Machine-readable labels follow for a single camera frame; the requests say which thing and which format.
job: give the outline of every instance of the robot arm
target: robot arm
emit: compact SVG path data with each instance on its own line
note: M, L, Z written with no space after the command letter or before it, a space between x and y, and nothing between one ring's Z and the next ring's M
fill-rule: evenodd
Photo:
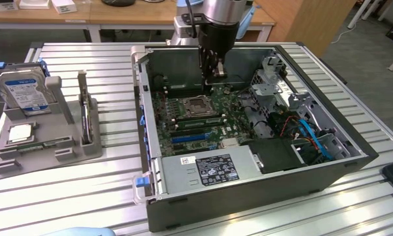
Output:
M183 22L191 26L189 35L197 36L203 90L209 90L211 84L228 76L224 68L225 54L233 48L248 6L248 14L253 15L252 4L252 0L204 0L200 13L193 13L188 7L189 13L181 15Z

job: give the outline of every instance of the hard drive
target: hard drive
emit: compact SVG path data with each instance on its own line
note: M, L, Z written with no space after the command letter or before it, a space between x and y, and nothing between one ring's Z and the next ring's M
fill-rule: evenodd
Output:
M0 95L8 108L20 108L25 115L49 113L49 103L56 102L45 87L49 76L44 62L0 65Z

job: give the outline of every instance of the aluminum table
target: aluminum table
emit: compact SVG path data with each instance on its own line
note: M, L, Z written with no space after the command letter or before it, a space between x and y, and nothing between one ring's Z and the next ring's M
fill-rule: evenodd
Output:
M133 203L131 188L132 177L141 172L129 57L137 44L148 43L45 43L29 50L27 61L41 57L51 75L61 76L68 100L79 94L77 71L88 70L104 155L0 180L0 236L41 235L69 227L109 227L119 236L393 235L393 186L381 175L381 168L393 162L393 132L309 50L295 43L281 45L380 157L320 193L151 233L145 206ZM288 79L303 89L291 72Z

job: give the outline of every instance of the motherboard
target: motherboard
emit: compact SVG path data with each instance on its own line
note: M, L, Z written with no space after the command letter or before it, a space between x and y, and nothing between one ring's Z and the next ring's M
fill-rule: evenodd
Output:
M241 90L213 86L211 95L168 98L153 93L157 136L163 156L227 148L256 138Z

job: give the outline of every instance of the gray floor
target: gray floor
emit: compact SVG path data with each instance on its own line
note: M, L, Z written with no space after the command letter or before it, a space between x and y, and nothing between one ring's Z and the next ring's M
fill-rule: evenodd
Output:
M347 29L351 13L340 33ZM373 19L360 21L356 29L332 44L323 57L347 79L348 87L393 130L393 41L385 37L389 26ZM148 30L117 32L124 42L164 41L172 32L149 37ZM31 42L84 42L81 30L0 30L0 61L24 61Z

